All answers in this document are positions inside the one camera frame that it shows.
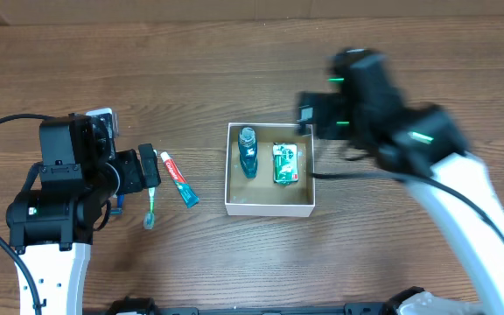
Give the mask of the green Dettol soap packet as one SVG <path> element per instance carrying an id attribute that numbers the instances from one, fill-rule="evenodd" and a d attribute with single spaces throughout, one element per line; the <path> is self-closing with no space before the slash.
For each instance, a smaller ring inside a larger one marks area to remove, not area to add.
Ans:
<path id="1" fill-rule="evenodd" d="M 272 157 L 276 184 L 287 186 L 298 182 L 298 146 L 295 143 L 274 143 Z"/>

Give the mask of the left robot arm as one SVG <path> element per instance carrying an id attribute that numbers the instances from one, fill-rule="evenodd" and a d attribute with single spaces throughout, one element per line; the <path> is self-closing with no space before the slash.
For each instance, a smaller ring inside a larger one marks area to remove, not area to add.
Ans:
<path id="1" fill-rule="evenodd" d="M 117 151 L 110 109 L 44 120 L 42 154 L 9 205 L 10 246 L 21 259 L 22 314 L 80 314 L 94 233 L 107 224 L 114 196 L 160 185 L 151 144 Z"/>

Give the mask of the blue mouthwash bottle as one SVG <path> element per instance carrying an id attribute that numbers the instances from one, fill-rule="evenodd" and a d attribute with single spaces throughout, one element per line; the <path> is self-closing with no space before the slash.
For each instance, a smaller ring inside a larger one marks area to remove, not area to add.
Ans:
<path id="1" fill-rule="evenodd" d="M 257 174 L 257 141 L 256 132 L 251 127 L 244 127 L 238 135 L 240 163 L 247 179 L 253 179 Z"/>

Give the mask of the red Colgate toothpaste tube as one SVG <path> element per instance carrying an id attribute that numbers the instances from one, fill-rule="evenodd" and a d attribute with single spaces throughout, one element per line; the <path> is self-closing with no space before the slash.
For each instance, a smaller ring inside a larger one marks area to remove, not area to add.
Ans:
<path id="1" fill-rule="evenodd" d="M 200 198 L 195 194 L 193 189 L 187 183 L 186 179 L 181 174 L 172 157 L 166 151 L 161 152 L 160 157 L 163 160 L 164 166 L 170 174 L 174 185 L 177 187 L 181 198 L 185 202 L 186 207 L 191 208 L 197 205 L 200 201 Z"/>

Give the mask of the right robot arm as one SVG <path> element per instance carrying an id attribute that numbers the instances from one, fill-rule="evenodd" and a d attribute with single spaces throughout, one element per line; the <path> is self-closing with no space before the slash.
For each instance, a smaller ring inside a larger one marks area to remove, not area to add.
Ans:
<path id="1" fill-rule="evenodd" d="M 382 53 L 338 53 L 330 80 L 332 93 L 299 95 L 299 132 L 344 140 L 374 159 L 374 179 L 401 183 L 435 222 L 479 297 L 465 303 L 412 287 L 383 303 L 381 313 L 504 314 L 504 209 L 485 162 L 439 105 L 405 104 Z"/>

